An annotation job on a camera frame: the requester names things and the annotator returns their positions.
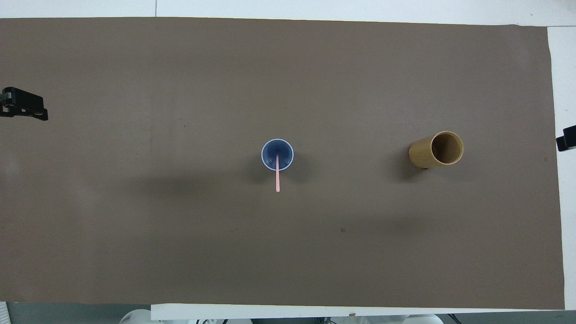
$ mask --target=brown paper mat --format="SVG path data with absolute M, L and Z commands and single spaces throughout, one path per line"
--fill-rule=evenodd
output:
M 545 28 L 0 20 L 0 300 L 562 309 Z M 422 171 L 441 130 L 464 157 Z M 260 161 L 288 140 L 293 165 Z

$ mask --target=black clamp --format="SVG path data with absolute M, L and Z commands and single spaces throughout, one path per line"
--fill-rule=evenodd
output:
M 44 99 L 33 93 L 9 86 L 2 90 L 0 101 L 2 102 L 1 117 L 30 116 L 48 120 Z
M 562 152 L 565 150 L 573 149 L 576 147 L 576 125 L 565 128 L 564 136 L 560 136 L 556 139 L 556 145 L 558 146 L 558 151 Z

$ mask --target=cardboard tube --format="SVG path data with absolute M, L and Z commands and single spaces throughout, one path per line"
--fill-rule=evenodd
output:
M 451 131 L 422 138 L 410 145 L 408 155 L 413 165 L 427 169 L 443 167 L 458 162 L 464 154 L 464 144 Z

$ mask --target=cable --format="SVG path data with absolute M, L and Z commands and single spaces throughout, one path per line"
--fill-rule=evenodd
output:
M 450 316 L 450 318 L 452 318 L 456 322 L 456 324 L 462 324 L 460 321 L 458 321 L 458 318 L 456 317 L 456 315 L 448 314 L 448 316 Z

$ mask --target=white surface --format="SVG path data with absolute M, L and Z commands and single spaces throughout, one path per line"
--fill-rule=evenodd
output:
M 18 17 L 238 17 L 313 20 L 429 22 L 444 24 L 576 25 L 576 0 L 1 0 L 0 18 Z M 556 136 L 576 123 L 576 28 L 548 29 Z M 566 309 L 576 309 L 576 150 L 558 154 Z M 514 311 L 478 308 L 383 308 L 152 305 L 154 319 L 336 317 Z
M 574 0 L 158 0 L 159 17 L 576 25 Z
M 434 314 L 410 315 L 403 324 L 443 324 L 442 320 Z
M 0 18 L 154 17 L 155 0 L 0 0 Z
M 530 311 L 487 308 L 324 307 L 215 304 L 156 304 L 152 305 L 151 310 L 152 319 L 158 320 L 201 318 L 346 317 L 353 313 L 356 313 L 356 316 L 376 316 Z
M 549 27 L 556 136 L 576 125 L 576 27 Z M 562 215 L 564 304 L 576 310 L 576 149 L 557 152 Z

